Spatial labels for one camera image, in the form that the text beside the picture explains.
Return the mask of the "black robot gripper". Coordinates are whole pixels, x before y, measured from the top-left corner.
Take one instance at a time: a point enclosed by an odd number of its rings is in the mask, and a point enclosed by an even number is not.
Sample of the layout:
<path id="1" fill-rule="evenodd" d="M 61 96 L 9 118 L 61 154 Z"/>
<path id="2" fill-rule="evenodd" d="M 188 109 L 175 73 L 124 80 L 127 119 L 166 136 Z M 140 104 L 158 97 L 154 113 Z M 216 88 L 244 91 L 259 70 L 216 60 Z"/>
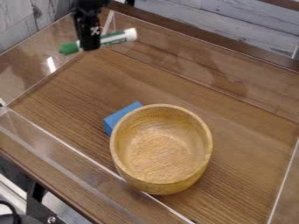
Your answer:
<path id="1" fill-rule="evenodd" d="M 79 37 L 79 46 L 84 51 L 100 48 L 100 22 L 96 15 L 111 0 L 73 0 L 72 15 Z"/>

